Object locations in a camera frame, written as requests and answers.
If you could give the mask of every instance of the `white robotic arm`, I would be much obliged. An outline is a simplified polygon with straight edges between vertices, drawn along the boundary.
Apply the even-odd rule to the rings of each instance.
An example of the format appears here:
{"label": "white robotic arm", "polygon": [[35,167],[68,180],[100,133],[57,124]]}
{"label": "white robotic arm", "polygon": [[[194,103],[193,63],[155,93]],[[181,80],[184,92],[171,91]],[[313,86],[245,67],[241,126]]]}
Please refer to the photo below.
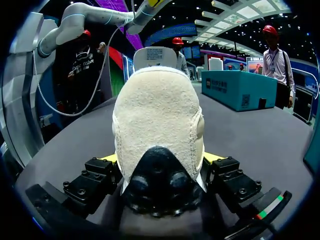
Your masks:
{"label": "white robotic arm", "polygon": [[58,45],[74,40],[84,31],[85,21],[104,25],[127,27],[129,34],[138,34],[146,24],[172,0],[145,0],[135,14],[112,9],[89,6],[85,3],[74,3],[63,13],[61,25],[50,31],[38,45],[38,54],[48,57]]}

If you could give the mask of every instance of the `person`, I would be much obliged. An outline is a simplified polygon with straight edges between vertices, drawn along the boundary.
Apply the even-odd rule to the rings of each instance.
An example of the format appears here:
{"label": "person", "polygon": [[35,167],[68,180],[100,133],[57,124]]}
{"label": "person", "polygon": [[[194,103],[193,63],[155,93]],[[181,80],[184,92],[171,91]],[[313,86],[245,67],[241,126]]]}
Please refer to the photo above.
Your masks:
{"label": "person", "polygon": [[240,63],[240,71],[243,71],[245,69],[245,67],[244,67],[244,64],[243,63]]}
{"label": "person", "polygon": [[176,69],[184,72],[185,75],[187,75],[187,77],[190,79],[190,73],[187,67],[186,57],[180,52],[180,50],[182,49],[182,46],[184,45],[184,42],[180,37],[175,37],[172,40],[172,44],[173,44],[172,49],[176,54]]}
{"label": "person", "polygon": [[262,30],[269,49],[263,53],[262,74],[277,79],[275,106],[291,108],[295,92],[295,82],[288,54],[278,48],[277,30],[266,25]]}
{"label": "person", "polygon": [[[104,62],[105,43],[101,43],[98,50],[91,46],[91,33],[85,30],[83,34],[74,40],[75,60],[68,80],[72,81],[74,99],[77,111],[82,111],[89,103],[95,90],[100,70]],[[83,114],[90,112],[101,102],[100,83],[94,94],[90,106]]]}
{"label": "person", "polygon": [[195,80],[194,71],[190,70],[190,80]]}
{"label": "person", "polygon": [[254,74],[259,74],[259,68],[260,68],[260,64],[258,63],[255,67],[255,70],[254,70]]}

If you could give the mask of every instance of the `teal display box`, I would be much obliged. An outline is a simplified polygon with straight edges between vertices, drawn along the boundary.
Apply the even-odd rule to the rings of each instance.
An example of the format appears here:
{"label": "teal display box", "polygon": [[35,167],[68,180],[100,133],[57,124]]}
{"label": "teal display box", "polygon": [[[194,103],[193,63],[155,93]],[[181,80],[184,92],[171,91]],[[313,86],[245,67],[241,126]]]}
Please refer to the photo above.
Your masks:
{"label": "teal display box", "polygon": [[236,70],[202,71],[202,94],[237,112],[273,108],[277,80]]}

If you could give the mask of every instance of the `red hard hat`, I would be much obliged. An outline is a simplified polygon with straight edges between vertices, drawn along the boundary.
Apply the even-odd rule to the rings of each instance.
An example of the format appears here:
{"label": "red hard hat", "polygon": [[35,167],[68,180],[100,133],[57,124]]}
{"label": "red hard hat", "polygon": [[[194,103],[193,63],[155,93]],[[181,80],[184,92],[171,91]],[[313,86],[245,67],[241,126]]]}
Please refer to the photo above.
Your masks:
{"label": "red hard hat", "polygon": [[184,42],[182,41],[182,39],[180,37],[175,37],[173,40],[172,40],[172,43],[173,44],[179,44],[179,45],[183,45]]}
{"label": "red hard hat", "polygon": [[263,32],[263,33],[268,32],[268,33],[271,33],[272,35],[275,35],[275,36],[278,37],[278,32],[277,32],[277,30],[276,30],[273,26],[271,26],[271,25],[266,25],[266,26],[264,27],[264,29],[262,30],[262,32]]}
{"label": "red hard hat", "polygon": [[91,38],[91,33],[88,30],[84,30],[83,34],[87,35],[88,38]]}

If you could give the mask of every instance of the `green light strip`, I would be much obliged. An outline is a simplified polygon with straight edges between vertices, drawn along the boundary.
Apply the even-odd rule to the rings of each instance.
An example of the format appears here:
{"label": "green light strip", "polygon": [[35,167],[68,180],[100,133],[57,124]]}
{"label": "green light strip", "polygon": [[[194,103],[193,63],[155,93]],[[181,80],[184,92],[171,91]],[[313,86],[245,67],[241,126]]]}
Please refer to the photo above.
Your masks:
{"label": "green light strip", "polygon": [[257,216],[259,219],[264,219],[276,206],[284,199],[283,196],[279,195],[269,206],[261,211]]}

